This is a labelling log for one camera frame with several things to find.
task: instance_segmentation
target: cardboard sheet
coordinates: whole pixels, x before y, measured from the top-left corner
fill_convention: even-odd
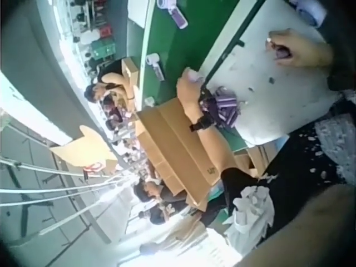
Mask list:
[[[187,202],[205,210],[206,197],[219,174],[208,158],[197,133],[174,98],[138,112],[136,136],[148,158],[173,194],[186,190]]]
[[[52,147],[50,150],[75,167],[85,167],[105,161],[106,166],[112,169],[112,166],[117,163],[117,158],[100,134],[84,125],[80,126],[80,130],[83,137],[64,146]]]

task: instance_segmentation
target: black wristwatch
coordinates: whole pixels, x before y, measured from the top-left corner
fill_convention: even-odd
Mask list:
[[[209,113],[204,112],[204,115],[198,119],[198,122],[196,124],[190,125],[189,128],[190,128],[190,131],[195,132],[198,130],[205,130],[214,124],[215,124],[215,121],[212,118],[212,116],[210,116]]]

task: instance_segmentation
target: wrist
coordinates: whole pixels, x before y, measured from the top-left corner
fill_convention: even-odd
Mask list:
[[[192,105],[184,108],[184,113],[193,124],[197,123],[198,119],[204,115],[199,105]]]

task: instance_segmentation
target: white table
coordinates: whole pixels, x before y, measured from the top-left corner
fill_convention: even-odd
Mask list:
[[[278,139],[316,120],[339,97],[328,90],[325,71],[280,67],[273,61],[275,55],[265,52],[268,32],[289,27],[323,41],[283,1],[268,0],[241,37],[245,47],[236,46],[207,85],[212,91],[225,86],[239,100],[247,101],[235,127],[253,145]]]

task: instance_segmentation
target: cardboard box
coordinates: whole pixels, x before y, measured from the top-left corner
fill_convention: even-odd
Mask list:
[[[256,171],[252,171],[255,175],[261,177],[272,162],[272,160],[277,155],[278,151],[273,142],[266,143],[264,145],[255,146],[249,149],[246,149],[247,153],[256,168]]]
[[[174,195],[186,190],[187,203],[205,210],[207,195],[219,180],[177,98],[138,112],[136,136],[156,171]]]
[[[87,167],[98,162],[105,162],[106,172],[115,170],[117,158],[101,135],[84,125],[80,126],[80,130],[83,137],[64,146],[51,147],[50,150],[74,167]]]
[[[121,61],[122,75],[130,80],[131,86],[139,85],[139,68],[134,64],[130,57]]]

